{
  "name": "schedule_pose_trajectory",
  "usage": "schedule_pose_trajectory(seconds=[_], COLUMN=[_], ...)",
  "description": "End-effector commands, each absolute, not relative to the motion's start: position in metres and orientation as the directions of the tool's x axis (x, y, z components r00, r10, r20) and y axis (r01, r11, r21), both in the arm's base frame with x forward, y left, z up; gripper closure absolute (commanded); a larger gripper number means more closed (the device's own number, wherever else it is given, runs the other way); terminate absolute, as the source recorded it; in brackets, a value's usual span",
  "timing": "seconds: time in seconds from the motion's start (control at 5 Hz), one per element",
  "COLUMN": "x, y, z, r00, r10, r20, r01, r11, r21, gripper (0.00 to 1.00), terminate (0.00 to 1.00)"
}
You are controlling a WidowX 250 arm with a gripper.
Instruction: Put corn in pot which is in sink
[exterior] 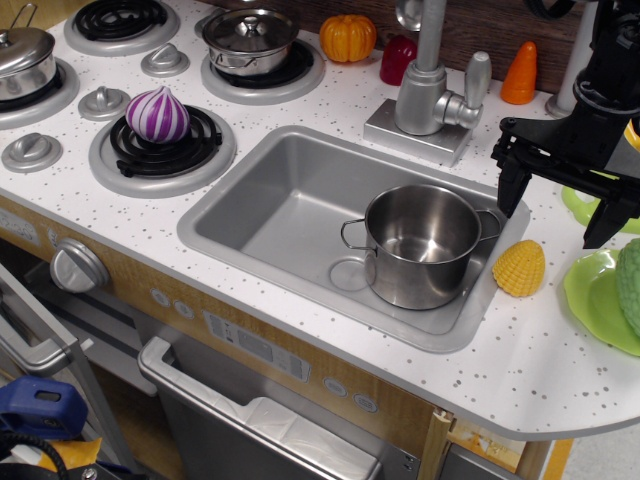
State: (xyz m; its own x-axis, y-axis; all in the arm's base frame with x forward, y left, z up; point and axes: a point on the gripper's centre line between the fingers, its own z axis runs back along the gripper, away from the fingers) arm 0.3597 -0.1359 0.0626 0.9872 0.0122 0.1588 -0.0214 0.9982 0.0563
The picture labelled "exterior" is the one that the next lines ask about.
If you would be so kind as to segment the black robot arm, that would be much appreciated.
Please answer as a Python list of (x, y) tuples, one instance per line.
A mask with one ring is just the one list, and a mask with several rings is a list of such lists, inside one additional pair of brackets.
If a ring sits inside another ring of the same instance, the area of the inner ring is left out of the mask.
[(639, 4), (598, 4), (587, 66), (565, 118), (507, 117), (492, 157), (501, 170), (497, 205), (511, 216), (537, 175), (599, 200), (584, 248), (603, 246), (639, 215), (639, 150), (625, 135), (639, 126)]

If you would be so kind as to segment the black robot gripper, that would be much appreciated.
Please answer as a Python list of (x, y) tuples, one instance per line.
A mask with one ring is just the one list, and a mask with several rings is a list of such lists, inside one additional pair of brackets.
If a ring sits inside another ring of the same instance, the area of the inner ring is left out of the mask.
[[(510, 218), (533, 174), (585, 190), (599, 182), (597, 175), (614, 175), (615, 189), (639, 184), (639, 155), (633, 151), (612, 157), (630, 120), (639, 110), (614, 111), (578, 105), (555, 120), (507, 117), (492, 157), (501, 169), (498, 207)], [(600, 202), (583, 235), (584, 249), (597, 249), (631, 218), (631, 192), (623, 189), (599, 196)]]

